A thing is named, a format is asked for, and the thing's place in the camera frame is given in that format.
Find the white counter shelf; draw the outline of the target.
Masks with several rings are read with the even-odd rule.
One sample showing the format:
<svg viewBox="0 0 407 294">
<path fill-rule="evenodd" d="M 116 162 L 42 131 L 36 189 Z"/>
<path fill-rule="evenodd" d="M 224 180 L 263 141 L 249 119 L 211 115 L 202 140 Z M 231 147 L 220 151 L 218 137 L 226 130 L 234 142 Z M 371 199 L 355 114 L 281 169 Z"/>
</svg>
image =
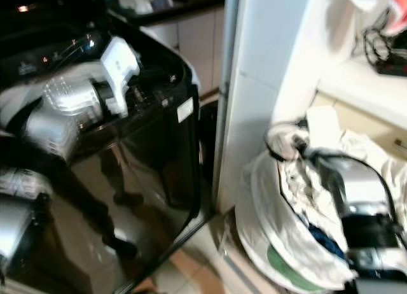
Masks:
<svg viewBox="0 0 407 294">
<path fill-rule="evenodd" d="M 407 131 L 407 78 L 378 74 L 366 59 L 329 68 L 317 90 Z"/>
</svg>

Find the white mesh laundry basket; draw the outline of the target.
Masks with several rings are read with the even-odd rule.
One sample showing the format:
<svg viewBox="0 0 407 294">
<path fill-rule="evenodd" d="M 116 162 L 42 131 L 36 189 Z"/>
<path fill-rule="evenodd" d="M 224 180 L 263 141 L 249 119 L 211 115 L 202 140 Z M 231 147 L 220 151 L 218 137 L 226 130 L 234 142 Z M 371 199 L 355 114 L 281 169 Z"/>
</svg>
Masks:
<svg viewBox="0 0 407 294">
<path fill-rule="evenodd" d="M 279 123 L 268 133 L 296 129 L 308 133 L 306 120 Z M 346 263 L 320 246 L 291 209 L 280 157 L 268 153 L 266 139 L 265 146 L 247 166 L 246 192 L 235 207 L 239 242 L 253 264 L 270 279 L 265 251 L 273 246 L 305 279 L 329 289 L 322 294 L 407 294 L 407 161 L 390 155 L 384 178 L 340 150 L 309 146 L 299 159 L 331 192 L 348 244 Z"/>
</svg>

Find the red and white cloth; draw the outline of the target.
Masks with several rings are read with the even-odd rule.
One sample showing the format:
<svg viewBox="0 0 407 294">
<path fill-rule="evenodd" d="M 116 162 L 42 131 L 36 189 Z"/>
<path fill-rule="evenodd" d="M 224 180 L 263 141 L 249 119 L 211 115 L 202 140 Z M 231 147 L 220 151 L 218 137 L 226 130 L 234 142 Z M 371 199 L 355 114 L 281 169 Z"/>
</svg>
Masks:
<svg viewBox="0 0 407 294">
<path fill-rule="evenodd" d="M 363 26 L 387 37 L 407 31 L 407 0 L 349 0 L 361 12 Z"/>
</svg>

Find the white sticker label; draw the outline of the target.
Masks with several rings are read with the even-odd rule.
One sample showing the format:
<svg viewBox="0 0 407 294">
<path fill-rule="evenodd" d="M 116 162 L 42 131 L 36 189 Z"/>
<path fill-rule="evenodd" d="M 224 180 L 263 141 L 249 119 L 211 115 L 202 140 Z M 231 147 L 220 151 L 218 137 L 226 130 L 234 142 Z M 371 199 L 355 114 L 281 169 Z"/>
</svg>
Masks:
<svg viewBox="0 0 407 294">
<path fill-rule="evenodd" d="M 195 110 L 195 98 L 186 99 L 176 108 L 177 122 L 183 123 L 185 120 L 194 113 Z"/>
</svg>

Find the beige crumpled garment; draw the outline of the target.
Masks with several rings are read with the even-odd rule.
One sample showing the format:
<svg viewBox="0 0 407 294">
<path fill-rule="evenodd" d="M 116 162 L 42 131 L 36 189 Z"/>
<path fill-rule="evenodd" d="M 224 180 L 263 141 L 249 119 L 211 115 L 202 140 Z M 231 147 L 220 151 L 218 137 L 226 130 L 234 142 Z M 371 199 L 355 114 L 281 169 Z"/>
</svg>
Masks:
<svg viewBox="0 0 407 294">
<path fill-rule="evenodd" d="M 348 244 L 331 192 L 322 186 L 318 172 L 309 164 L 287 159 L 287 135 L 291 133 L 308 134 L 303 129 L 296 129 L 288 133 L 268 133 L 266 137 L 268 153 L 280 157 L 277 168 L 283 180 L 282 194 L 306 227 L 309 223 L 317 225 L 346 253 Z M 385 164 L 392 162 L 392 158 L 369 136 L 346 130 L 340 142 L 340 151 L 369 163 L 384 178 L 389 177 Z"/>
</svg>

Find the white tall cabinet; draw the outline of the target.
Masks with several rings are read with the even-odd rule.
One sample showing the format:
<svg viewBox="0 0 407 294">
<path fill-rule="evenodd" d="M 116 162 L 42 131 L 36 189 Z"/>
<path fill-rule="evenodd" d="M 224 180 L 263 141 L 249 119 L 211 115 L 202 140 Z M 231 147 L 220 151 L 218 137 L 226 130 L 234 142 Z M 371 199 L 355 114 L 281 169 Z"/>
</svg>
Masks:
<svg viewBox="0 0 407 294">
<path fill-rule="evenodd" d="M 317 84 L 350 56 L 350 0 L 226 0 L 213 200 L 242 194 L 242 167 L 263 151 L 268 126 L 300 118 Z"/>
</svg>

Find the dark blue garment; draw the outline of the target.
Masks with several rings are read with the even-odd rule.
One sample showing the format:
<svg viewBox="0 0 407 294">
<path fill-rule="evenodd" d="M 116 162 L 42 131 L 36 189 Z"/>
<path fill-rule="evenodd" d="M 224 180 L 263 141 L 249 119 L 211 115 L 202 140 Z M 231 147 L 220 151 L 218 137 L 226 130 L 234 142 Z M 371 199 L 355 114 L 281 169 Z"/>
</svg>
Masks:
<svg viewBox="0 0 407 294">
<path fill-rule="evenodd" d="M 317 241 L 318 244 L 325 248 L 325 250 L 328 250 L 329 253 L 337 256 L 342 261 L 346 263 L 348 262 L 348 257 L 346 256 L 340 245 L 338 245 L 337 242 L 328 235 L 328 233 L 325 233 L 323 229 L 308 222 L 308 231 L 314 237 L 315 241 Z"/>
</svg>

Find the black top-loading washing machine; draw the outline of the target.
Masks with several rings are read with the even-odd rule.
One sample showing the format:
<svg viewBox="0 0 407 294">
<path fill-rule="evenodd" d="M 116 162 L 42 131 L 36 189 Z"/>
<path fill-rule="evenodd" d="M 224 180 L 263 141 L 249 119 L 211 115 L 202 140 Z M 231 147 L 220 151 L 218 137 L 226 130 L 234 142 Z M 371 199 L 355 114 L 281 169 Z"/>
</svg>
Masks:
<svg viewBox="0 0 407 294">
<path fill-rule="evenodd" d="M 122 18 L 27 35 L 0 93 L 0 294 L 131 294 L 201 210 L 194 70 Z"/>
</svg>

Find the green garment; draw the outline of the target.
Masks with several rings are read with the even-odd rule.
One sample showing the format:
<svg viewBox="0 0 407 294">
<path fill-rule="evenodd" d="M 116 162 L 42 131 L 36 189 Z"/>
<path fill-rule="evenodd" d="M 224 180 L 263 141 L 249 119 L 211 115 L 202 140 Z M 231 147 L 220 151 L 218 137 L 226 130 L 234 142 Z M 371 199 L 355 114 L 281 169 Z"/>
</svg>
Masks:
<svg viewBox="0 0 407 294">
<path fill-rule="evenodd" d="M 328 288 L 318 286 L 296 272 L 273 246 L 267 247 L 265 257 L 268 266 L 266 274 L 277 285 L 297 294 L 322 294 L 329 291 Z"/>
</svg>

